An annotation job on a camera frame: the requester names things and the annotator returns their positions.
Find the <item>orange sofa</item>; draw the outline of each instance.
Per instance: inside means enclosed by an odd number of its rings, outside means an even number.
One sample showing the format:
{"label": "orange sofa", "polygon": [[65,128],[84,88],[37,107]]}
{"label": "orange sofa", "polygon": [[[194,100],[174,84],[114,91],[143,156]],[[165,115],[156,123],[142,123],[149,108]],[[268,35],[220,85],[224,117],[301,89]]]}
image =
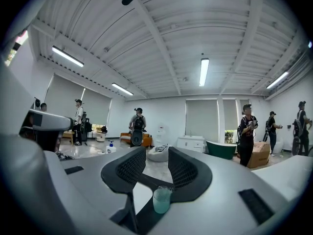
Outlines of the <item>orange sofa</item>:
{"label": "orange sofa", "polygon": [[[121,136],[130,137],[131,135],[129,133],[121,133]],[[121,141],[124,141],[124,142],[129,143],[129,144],[131,143],[130,139],[121,139]],[[152,145],[152,138],[149,137],[149,134],[143,134],[143,142],[142,142],[141,146],[148,147],[150,145]]]}

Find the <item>black slot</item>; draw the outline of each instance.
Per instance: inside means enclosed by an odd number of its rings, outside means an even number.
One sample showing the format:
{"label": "black slot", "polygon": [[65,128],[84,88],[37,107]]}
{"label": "black slot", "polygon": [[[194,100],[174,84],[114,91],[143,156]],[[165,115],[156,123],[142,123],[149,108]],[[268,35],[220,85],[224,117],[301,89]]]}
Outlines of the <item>black slot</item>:
{"label": "black slot", "polygon": [[253,189],[243,190],[238,193],[259,225],[274,215],[273,211]]}
{"label": "black slot", "polygon": [[72,173],[81,171],[81,170],[83,170],[83,169],[84,169],[84,168],[82,168],[81,166],[75,166],[75,167],[72,167],[72,168],[65,169],[65,172],[66,172],[67,175],[70,175],[70,174],[72,174]]}

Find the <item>reflective floor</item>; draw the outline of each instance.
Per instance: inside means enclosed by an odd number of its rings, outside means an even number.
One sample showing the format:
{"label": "reflective floor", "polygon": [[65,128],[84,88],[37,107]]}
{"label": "reflective floor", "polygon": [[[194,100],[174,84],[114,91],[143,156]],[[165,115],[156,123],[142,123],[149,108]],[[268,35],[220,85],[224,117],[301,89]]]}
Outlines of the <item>reflective floor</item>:
{"label": "reflective floor", "polygon": [[[129,144],[125,142],[120,142],[119,139],[110,139],[113,140],[114,146],[117,148],[127,149]],[[70,144],[69,139],[62,139],[61,145],[60,145],[60,151],[66,155],[70,155],[76,159],[80,158],[89,158],[94,156],[102,156],[102,151],[106,150],[106,146],[110,144],[110,141],[105,142],[97,142],[96,140],[88,140],[86,142],[87,145],[84,144],[82,146],[72,146]],[[291,153],[289,152],[282,152],[280,154],[275,154],[275,157],[270,157],[269,162],[267,165],[260,166],[257,168],[253,168],[250,170],[256,170],[261,169],[264,167],[268,167],[274,164],[277,164],[279,162],[282,162],[283,160],[286,160],[291,157]],[[240,159],[234,156],[233,161],[236,163],[240,162]],[[146,167],[144,169],[144,173],[146,175],[149,175],[151,177],[172,183],[172,176],[168,169],[168,162],[163,163],[157,163],[152,162],[150,160],[146,160]]]}

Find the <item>black t-shirt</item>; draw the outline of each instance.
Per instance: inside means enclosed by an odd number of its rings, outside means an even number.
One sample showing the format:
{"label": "black t-shirt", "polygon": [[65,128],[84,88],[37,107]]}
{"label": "black t-shirt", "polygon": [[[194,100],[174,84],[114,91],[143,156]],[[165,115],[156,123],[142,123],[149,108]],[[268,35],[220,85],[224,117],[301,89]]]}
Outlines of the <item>black t-shirt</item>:
{"label": "black t-shirt", "polygon": [[270,117],[268,120],[268,125],[270,127],[270,132],[272,133],[276,133],[276,128],[273,125],[274,123],[275,123],[275,119],[273,117]]}
{"label": "black t-shirt", "polygon": [[302,128],[303,128],[303,132],[306,133],[307,125],[305,124],[304,118],[303,118],[303,116],[306,116],[306,113],[305,113],[305,111],[301,111],[301,115],[300,115],[300,117],[299,117],[299,112],[298,112],[298,114],[297,114],[297,118],[299,119],[299,121],[300,121],[300,123],[301,123],[301,126],[302,126]]}
{"label": "black t-shirt", "polygon": [[[240,133],[242,133],[245,128],[250,126],[252,124],[252,121],[254,120],[257,120],[255,116],[251,116],[250,120],[247,119],[246,117],[243,117],[240,122]],[[246,133],[243,133],[241,135],[240,144],[245,143],[253,143],[253,130],[247,131]]]}

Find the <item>glass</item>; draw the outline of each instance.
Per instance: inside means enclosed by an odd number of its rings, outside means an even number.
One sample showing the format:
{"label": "glass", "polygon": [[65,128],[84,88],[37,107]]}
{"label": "glass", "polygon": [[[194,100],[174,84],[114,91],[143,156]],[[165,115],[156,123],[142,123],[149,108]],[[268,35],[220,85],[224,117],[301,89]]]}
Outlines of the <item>glass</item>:
{"label": "glass", "polygon": [[163,214],[170,208],[172,191],[170,191],[166,186],[159,186],[153,192],[153,207],[156,213]]}

